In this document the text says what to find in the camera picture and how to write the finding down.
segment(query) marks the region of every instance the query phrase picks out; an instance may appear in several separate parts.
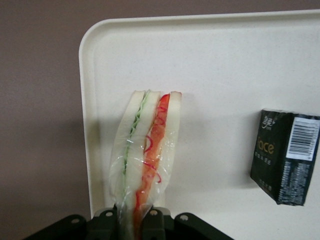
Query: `barcode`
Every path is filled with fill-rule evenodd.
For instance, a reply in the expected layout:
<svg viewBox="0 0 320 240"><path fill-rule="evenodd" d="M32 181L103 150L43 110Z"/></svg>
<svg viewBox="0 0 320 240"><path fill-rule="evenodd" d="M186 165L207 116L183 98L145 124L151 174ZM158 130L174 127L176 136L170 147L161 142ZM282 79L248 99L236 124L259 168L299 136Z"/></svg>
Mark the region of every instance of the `barcode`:
<svg viewBox="0 0 320 240"><path fill-rule="evenodd" d="M286 158L312 161L320 128L320 120L295 117Z"/></svg>

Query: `screw hole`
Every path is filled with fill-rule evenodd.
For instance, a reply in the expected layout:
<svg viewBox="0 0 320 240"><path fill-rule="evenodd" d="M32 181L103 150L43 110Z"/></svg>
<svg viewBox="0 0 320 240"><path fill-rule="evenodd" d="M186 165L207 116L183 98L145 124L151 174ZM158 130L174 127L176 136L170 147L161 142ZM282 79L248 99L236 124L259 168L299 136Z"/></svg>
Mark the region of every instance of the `screw hole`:
<svg viewBox="0 0 320 240"><path fill-rule="evenodd" d="M77 223L79 223L80 222L80 220L78 219L78 218L75 218L75 219L72 219L71 220L71 223L72 224L77 224Z"/></svg>
<svg viewBox="0 0 320 240"><path fill-rule="evenodd" d="M150 215L151 216L155 216L155 215L157 215L158 214L158 212L156 211L156 210L151 210L150 211Z"/></svg>
<svg viewBox="0 0 320 240"><path fill-rule="evenodd" d="M180 216L180 219L181 219L182 221L188 221L188 220L189 220L189 218L188 218L187 215L181 215L181 216Z"/></svg>

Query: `wrapped sandwich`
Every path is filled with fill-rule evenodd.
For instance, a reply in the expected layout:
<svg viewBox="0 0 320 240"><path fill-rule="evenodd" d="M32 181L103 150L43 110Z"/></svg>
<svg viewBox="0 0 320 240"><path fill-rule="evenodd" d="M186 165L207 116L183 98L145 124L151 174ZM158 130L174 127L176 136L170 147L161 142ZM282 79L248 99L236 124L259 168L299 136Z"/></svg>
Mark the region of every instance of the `wrapped sandwich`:
<svg viewBox="0 0 320 240"><path fill-rule="evenodd" d="M109 186L122 239L139 239L143 217L169 183L181 97L176 91L163 96L157 91L135 91L120 122L111 153Z"/></svg>

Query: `brand logo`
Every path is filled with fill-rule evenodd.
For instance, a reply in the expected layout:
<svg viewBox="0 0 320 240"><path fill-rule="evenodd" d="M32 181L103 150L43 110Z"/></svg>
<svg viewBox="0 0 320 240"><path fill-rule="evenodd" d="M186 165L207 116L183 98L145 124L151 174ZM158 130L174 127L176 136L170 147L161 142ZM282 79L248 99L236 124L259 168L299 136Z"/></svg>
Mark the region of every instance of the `brand logo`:
<svg viewBox="0 0 320 240"><path fill-rule="evenodd" d="M260 137L258 137L256 144L261 151L264 151L269 154L274 153L275 146L273 144L270 144L269 142L262 141Z"/></svg>
<svg viewBox="0 0 320 240"><path fill-rule="evenodd" d="M261 124L261 127L263 129L271 130L271 127L276 123L275 119L272 119L271 117L264 116L263 122Z"/></svg>

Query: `white tray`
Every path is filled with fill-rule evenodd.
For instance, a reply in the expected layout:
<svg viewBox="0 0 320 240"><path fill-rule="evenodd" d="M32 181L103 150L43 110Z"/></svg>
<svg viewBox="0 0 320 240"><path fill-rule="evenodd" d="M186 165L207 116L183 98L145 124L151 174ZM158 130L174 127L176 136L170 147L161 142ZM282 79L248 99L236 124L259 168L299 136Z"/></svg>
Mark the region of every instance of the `white tray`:
<svg viewBox="0 0 320 240"><path fill-rule="evenodd" d="M104 186L132 92L180 91L172 216L236 240L319 239L319 162L305 206L277 205L249 172L261 109L320 114L320 11L104 20L79 62L92 214L113 205Z"/></svg>

